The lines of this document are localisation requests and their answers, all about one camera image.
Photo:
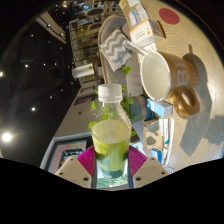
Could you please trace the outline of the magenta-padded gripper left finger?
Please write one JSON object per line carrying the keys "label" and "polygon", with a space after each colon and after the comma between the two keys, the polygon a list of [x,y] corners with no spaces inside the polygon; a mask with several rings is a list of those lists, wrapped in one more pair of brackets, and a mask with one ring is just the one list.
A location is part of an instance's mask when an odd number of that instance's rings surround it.
{"label": "magenta-padded gripper left finger", "polygon": [[90,146],[77,158],[70,156],[55,175],[84,188],[95,188],[97,164],[94,147]]}

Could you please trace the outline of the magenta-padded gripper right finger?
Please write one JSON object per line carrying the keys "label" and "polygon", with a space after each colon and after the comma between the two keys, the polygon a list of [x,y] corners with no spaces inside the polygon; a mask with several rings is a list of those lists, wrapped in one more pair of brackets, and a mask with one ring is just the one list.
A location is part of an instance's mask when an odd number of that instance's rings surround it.
{"label": "magenta-padded gripper right finger", "polygon": [[136,148],[130,146],[128,152],[128,187],[140,188],[168,175],[168,172],[155,158],[148,158]]}

